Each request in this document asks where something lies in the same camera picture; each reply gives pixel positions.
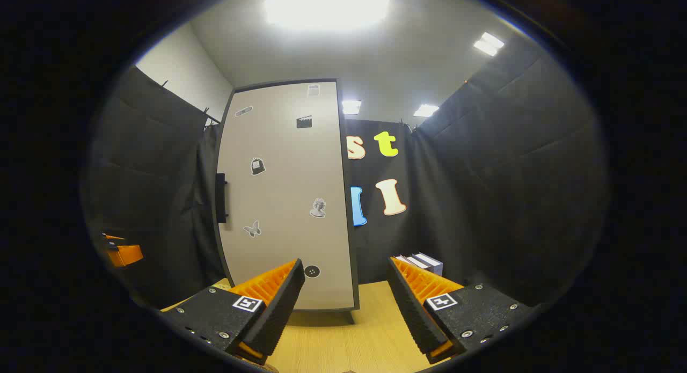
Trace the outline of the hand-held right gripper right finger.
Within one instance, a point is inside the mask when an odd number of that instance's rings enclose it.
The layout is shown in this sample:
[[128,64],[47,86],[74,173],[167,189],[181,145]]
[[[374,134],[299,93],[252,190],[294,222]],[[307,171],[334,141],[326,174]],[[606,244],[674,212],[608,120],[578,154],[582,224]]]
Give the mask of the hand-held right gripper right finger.
[[488,283],[464,287],[395,257],[388,258],[388,283],[412,339],[431,364],[476,353],[537,314],[536,305]]

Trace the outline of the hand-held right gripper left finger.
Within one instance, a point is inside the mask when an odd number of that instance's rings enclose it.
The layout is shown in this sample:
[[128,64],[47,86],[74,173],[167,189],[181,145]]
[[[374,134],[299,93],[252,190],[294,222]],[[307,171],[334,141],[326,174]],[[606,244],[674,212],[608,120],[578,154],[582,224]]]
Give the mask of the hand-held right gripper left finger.
[[177,334],[220,355],[265,365],[305,282],[295,259],[231,288],[212,285],[159,318]]

